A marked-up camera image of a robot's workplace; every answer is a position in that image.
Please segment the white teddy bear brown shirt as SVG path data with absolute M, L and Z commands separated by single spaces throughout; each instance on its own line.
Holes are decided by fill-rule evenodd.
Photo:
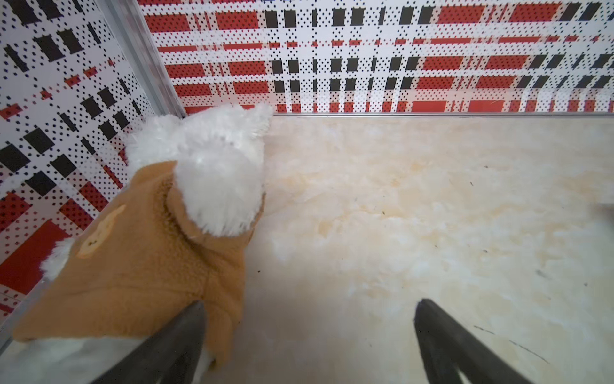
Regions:
M 42 263 L 50 284 L 14 328 L 22 348 L 2 362 L 2 382 L 94 382 L 195 302 L 206 323 L 186 380 L 224 365 L 265 206 L 272 117 L 267 105 L 224 105 L 154 116 L 132 134 L 127 186 Z

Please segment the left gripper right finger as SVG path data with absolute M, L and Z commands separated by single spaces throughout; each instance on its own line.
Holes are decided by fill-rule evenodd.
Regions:
M 430 383 L 528 383 L 431 299 L 417 304 L 414 329 Z

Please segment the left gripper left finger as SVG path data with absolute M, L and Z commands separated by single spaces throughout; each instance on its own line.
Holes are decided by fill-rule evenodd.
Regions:
M 204 303 L 193 302 L 94 382 L 191 383 L 206 327 Z

